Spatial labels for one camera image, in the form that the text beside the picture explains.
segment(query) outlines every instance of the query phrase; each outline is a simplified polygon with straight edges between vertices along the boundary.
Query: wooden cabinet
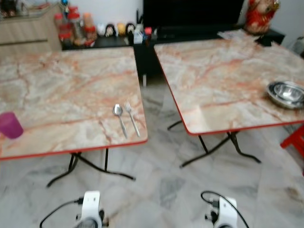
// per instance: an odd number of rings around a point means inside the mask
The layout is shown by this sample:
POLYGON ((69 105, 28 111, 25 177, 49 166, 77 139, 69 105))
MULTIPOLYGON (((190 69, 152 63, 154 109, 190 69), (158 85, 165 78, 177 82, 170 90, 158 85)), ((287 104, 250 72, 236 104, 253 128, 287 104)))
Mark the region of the wooden cabinet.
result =
POLYGON ((54 4, 40 15, 0 20, 0 57, 61 50, 54 24, 59 12, 54 4))

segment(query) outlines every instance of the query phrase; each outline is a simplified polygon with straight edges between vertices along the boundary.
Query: spoon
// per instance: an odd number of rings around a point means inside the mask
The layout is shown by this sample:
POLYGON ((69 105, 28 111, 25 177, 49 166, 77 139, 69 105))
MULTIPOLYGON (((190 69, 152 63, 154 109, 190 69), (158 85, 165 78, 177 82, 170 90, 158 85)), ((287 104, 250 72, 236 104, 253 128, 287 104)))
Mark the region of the spoon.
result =
POLYGON ((116 104, 113 107, 113 113, 114 113, 114 115, 119 117, 120 124, 121 124, 122 129, 123 129, 123 134, 124 134, 125 138, 127 139, 128 138, 127 130, 126 130, 125 125, 122 121, 123 108, 119 104, 116 104))

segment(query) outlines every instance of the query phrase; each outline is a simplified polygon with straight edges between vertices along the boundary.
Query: television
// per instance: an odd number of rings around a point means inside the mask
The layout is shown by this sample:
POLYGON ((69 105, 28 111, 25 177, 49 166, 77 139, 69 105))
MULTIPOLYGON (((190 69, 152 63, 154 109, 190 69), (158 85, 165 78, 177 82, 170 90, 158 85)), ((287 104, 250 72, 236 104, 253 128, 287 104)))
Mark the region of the television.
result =
POLYGON ((236 24, 244 0, 144 0, 145 27, 236 24))

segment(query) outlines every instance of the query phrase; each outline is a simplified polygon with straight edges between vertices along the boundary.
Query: fork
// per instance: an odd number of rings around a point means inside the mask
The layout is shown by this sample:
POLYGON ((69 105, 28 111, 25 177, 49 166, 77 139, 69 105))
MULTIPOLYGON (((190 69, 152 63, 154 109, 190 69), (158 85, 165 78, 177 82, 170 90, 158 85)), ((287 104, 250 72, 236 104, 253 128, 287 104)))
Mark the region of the fork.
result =
POLYGON ((137 126, 136 126, 136 123, 135 123, 135 121, 134 121, 134 119, 133 119, 133 116, 132 116, 132 114, 131 114, 132 109, 131 109, 130 103, 129 103, 129 102, 125 102, 125 103, 124 103, 124 108, 125 108, 125 110, 129 113, 129 115, 130 115, 130 117, 131 117, 131 120, 132 120, 132 123, 133 123, 133 126, 134 126, 134 128, 135 128, 135 131, 136 131, 137 136, 140 137, 141 134, 139 133, 139 130, 138 130, 138 128, 137 128, 137 126))

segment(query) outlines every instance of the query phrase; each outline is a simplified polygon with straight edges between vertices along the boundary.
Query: red figurine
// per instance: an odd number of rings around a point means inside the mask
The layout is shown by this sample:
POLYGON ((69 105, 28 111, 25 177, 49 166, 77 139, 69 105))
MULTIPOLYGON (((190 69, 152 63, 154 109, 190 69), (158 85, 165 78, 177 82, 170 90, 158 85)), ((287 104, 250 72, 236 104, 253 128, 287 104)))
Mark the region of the red figurine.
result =
POLYGON ((279 7, 279 0, 249 0, 245 30, 253 34, 266 33, 279 7))

